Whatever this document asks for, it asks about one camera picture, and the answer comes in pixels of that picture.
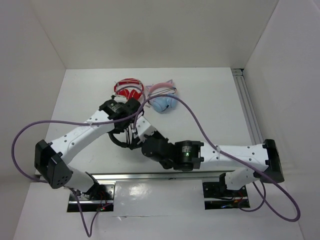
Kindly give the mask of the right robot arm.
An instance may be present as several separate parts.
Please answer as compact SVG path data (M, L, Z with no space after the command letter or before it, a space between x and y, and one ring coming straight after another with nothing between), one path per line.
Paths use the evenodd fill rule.
M223 196L230 196L257 180L268 184L285 180L276 143L272 139L256 145L212 147L207 142L192 140L170 143L156 131L142 142L141 152L160 163L164 169L190 172L217 167L231 168L230 172L219 177L218 190Z

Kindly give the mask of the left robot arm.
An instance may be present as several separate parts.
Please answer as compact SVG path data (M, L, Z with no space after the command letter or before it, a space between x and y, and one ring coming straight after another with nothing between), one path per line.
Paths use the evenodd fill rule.
M88 172L79 171L69 164L84 148L100 136L111 133L119 134L125 131L140 107L140 102L134 98L125 103L114 99L104 102L99 109L85 122L64 136L49 143L45 140L35 145L34 166L52 189L61 187L72 188L88 200L105 192L105 187Z

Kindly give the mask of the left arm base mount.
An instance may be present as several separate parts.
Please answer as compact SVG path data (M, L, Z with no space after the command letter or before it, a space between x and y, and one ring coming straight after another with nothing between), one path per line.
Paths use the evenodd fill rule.
M94 196L89 196L76 190L76 196L84 213L93 213L100 209L101 212L114 211L114 197L116 190L115 181L102 181L99 183L102 191Z

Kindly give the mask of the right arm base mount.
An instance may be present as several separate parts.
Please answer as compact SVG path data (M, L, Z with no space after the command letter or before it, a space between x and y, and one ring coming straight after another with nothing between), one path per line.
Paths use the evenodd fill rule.
M245 186L240 190L222 189L218 182L203 182L205 210L250 208L248 192Z

